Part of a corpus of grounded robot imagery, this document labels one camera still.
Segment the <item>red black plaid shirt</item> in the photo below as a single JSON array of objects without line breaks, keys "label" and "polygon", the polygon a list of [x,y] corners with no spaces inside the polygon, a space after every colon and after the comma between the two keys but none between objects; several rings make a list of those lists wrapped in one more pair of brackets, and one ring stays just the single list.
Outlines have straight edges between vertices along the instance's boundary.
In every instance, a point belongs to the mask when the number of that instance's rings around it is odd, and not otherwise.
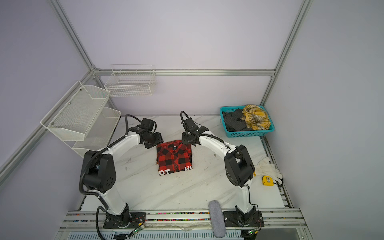
[{"label": "red black plaid shirt", "polygon": [[160,176],[192,170],[191,145],[181,140],[157,145],[157,164]]}]

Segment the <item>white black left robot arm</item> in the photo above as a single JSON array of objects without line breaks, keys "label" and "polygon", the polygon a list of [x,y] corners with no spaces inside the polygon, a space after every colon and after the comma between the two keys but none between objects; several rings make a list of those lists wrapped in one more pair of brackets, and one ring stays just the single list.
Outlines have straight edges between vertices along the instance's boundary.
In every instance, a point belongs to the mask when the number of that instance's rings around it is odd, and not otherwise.
[{"label": "white black left robot arm", "polygon": [[80,174],[79,191],[100,201],[99,211],[106,213],[107,228],[127,228],[132,221],[130,208],[115,187],[115,160],[135,146],[151,149],[164,142],[153,120],[125,115],[125,124],[125,133],[120,138],[98,151],[85,153]]}]

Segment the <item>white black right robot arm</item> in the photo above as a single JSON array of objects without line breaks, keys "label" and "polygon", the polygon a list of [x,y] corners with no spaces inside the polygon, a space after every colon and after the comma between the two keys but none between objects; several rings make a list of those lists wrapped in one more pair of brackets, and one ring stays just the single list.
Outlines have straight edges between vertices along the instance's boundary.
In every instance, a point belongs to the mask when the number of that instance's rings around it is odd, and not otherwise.
[{"label": "white black right robot arm", "polygon": [[180,113],[184,133],[182,142],[193,146],[203,146],[223,159],[225,173],[237,187],[237,201],[233,211],[222,211],[221,218],[226,227],[253,227],[258,231],[264,224],[264,218],[257,204],[250,200],[251,183],[254,178],[255,165],[247,148],[235,146],[215,136],[207,127],[196,123],[184,111]]}]

